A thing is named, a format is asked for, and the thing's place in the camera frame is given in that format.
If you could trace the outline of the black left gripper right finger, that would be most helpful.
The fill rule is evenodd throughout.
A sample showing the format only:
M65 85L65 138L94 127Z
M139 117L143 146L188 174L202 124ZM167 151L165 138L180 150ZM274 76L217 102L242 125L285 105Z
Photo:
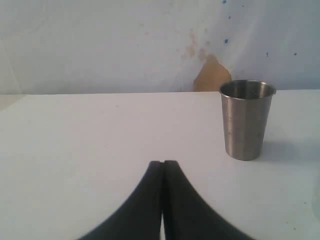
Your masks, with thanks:
M197 193L179 163L164 162L163 220L167 240L251 240Z

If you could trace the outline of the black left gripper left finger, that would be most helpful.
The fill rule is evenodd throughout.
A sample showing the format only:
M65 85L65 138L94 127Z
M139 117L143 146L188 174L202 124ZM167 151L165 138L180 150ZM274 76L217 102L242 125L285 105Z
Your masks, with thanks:
M127 200L82 240L159 240L164 163L151 161Z

